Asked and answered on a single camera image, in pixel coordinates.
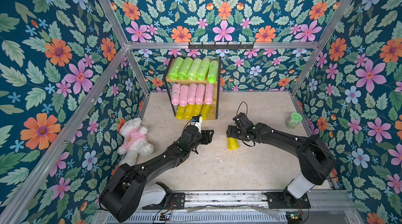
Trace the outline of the yellow roll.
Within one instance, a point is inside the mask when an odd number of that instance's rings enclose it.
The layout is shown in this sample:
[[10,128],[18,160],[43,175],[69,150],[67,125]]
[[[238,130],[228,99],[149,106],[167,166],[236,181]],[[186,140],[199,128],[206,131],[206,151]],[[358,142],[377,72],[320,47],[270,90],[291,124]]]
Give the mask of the yellow roll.
[[228,150],[236,150],[239,148],[239,143],[238,140],[232,137],[228,137],[227,138],[227,146],[228,146]]
[[204,104],[201,110],[201,118],[203,121],[206,121],[211,109],[211,105]]
[[203,108],[203,105],[198,105],[198,104],[196,104],[196,105],[194,106],[194,108],[193,108],[192,116],[193,116],[193,117],[202,116],[202,108]]

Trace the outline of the wooden three-tier shelf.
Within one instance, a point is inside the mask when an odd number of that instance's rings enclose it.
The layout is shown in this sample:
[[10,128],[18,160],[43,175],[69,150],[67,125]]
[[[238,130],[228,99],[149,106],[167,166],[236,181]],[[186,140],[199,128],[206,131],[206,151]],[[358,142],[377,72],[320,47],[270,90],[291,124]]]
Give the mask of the wooden three-tier shelf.
[[201,115],[203,120],[218,118],[222,60],[174,57],[163,75],[168,98],[178,119]]

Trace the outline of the yellow roll top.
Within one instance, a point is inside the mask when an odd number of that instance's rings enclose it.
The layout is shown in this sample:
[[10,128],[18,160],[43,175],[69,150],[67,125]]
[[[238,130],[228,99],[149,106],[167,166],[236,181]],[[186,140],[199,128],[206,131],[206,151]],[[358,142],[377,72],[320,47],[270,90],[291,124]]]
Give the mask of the yellow roll top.
[[204,104],[201,110],[201,118],[203,121],[206,121],[211,109],[211,105]]

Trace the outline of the yellow roll diagonal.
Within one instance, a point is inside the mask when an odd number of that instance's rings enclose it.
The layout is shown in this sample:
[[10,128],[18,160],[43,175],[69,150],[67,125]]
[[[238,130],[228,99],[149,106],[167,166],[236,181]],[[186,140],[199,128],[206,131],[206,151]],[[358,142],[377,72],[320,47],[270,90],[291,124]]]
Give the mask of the yellow roll diagonal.
[[183,118],[185,120],[190,121],[192,119],[193,109],[194,109],[194,105],[191,105],[191,104],[186,105],[185,111],[183,114]]
[[184,113],[185,113],[186,107],[178,106],[175,117],[179,120],[183,120],[184,118]]

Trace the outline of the pink roll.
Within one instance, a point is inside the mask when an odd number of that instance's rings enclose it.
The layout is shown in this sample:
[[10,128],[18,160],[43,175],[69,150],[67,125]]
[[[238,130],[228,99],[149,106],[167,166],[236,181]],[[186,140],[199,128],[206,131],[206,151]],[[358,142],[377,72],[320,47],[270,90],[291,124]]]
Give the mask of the pink roll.
[[207,84],[205,88],[205,104],[206,105],[211,105],[214,100],[214,85],[213,84]]
[[172,85],[171,103],[174,106],[178,106],[180,103],[180,90],[181,90],[180,84],[174,83]]
[[187,106],[188,92],[189,92],[189,86],[188,85],[181,85],[181,87],[180,87],[180,96],[179,96],[179,105],[182,106],[182,107]]
[[190,84],[187,96],[187,103],[189,105],[195,104],[196,91],[197,91],[197,84],[195,83]]
[[202,105],[204,102],[205,88],[206,86],[204,84],[198,84],[197,86],[195,103],[198,105]]

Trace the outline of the pink roll bottom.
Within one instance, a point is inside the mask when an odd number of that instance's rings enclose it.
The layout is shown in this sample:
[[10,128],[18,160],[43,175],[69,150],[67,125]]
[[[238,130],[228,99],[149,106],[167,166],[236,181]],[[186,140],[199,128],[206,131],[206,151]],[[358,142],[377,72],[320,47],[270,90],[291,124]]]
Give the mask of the pink roll bottom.
[[205,104],[206,105],[211,105],[214,100],[214,85],[213,84],[207,84],[205,88]]

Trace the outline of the green roll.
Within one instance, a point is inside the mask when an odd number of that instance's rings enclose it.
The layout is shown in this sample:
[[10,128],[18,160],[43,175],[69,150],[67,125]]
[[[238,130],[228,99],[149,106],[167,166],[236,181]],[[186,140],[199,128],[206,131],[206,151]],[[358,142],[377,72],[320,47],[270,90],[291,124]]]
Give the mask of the green roll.
[[197,71],[197,75],[196,75],[197,80],[204,81],[206,79],[209,65],[210,65],[209,58],[202,59],[200,67],[199,67],[199,69]]
[[188,74],[188,71],[191,68],[192,64],[193,64],[193,59],[191,57],[187,57],[183,61],[182,65],[181,65],[181,67],[180,67],[180,69],[178,71],[178,78],[180,80],[186,80],[187,79],[187,74]]
[[199,58],[196,58],[193,60],[193,63],[187,72],[187,78],[189,80],[191,80],[191,81],[197,80],[197,72],[201,66],[201,63],[202,63],[202,60]]

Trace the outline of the green roll diagonal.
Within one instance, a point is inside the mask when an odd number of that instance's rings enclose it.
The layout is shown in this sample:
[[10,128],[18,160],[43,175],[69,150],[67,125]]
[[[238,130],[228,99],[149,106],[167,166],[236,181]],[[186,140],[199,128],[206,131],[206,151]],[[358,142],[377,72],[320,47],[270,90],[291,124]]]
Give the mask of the green roll diagonal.
[[210,84],[214,84],[218,79],[219,62],[211,61],[208,69],[207,80]]
[[177,80],[179,78],[179,70],[181,66],[183,65],[184,59],[181,57],[177,57],[172,66],[170,67],[170,70],[168,72],[168,77],[172,80]]

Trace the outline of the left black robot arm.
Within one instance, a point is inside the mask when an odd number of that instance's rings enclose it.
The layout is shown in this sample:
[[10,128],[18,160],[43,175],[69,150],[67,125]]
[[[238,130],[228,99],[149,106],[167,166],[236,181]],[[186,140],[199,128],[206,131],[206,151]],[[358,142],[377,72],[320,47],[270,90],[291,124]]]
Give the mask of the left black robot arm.
[[153,179],[185,162],[199,145],[212,142],[214,130],[188,125],[180,137],[159,156],[130,166],[119,166],[99,197],[99,203],[118,222],[125,222],[139,207],[145,186]]

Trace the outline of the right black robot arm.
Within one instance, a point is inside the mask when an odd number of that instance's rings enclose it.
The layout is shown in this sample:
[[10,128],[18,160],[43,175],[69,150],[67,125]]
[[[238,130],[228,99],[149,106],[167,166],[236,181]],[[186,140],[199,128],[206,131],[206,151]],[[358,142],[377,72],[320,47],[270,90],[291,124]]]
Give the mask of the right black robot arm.
[[295,202],[308,191],[322,185],[336,166],[336,157],[318,135],[301,137],[278,131],[266,124],[253,124],[244,113],[237,114],[227,128],[229,139],[268,144],[284,150],[299,160],[300,173],[283,190],[285,201]]

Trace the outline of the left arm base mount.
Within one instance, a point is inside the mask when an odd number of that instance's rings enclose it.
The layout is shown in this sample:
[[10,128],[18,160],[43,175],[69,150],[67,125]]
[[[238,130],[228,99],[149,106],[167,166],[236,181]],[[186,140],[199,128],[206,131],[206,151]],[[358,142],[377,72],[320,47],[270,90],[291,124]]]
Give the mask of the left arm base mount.
[[145,186],[138,209],[156,210],[162,207],[184,209],[185,193],[174,192],[162,182]]

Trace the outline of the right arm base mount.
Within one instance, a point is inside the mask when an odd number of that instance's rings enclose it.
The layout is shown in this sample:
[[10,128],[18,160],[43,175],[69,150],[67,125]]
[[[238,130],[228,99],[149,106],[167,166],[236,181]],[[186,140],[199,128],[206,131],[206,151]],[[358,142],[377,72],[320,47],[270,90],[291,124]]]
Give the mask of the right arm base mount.
[[283,191],[266,192],[270,209],[310,209],[311,204],[305,193],[301,198],[294,197],[287,188]]

